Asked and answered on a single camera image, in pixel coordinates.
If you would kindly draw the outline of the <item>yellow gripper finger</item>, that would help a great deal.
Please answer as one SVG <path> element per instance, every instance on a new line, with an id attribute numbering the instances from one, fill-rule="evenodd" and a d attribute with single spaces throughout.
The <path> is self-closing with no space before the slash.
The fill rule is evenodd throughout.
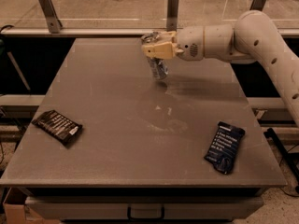
<path id="1" fill-rule="evenodd" d="M 142 51 L 147 57 L 167 60 L 184 52 L 176 43 L 171 42 L 144 44 Z"/>
<path id="2" fill-rule="evenodd" d="M 150 42 L 151 43 L 175 43 L 177 38 L 177 32 L 176 31 L 163 31 L 163 32 L 153 32 L 150 36 Z"/>

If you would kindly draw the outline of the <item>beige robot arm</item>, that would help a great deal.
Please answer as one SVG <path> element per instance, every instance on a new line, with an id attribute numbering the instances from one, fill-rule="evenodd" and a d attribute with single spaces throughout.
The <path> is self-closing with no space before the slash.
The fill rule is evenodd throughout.
<path id="1" fill-rule="evenodd" d="M 166 78 L 164 62 L 175 57 L 184 61 L 213 58 L 228 63 L 252 59 L 266 71 L 299 125 L 299 58 L 262 11 L 247 11 L 234 25 L 192 26 L 145 34 L 141 49 L 157 80 Z"/>

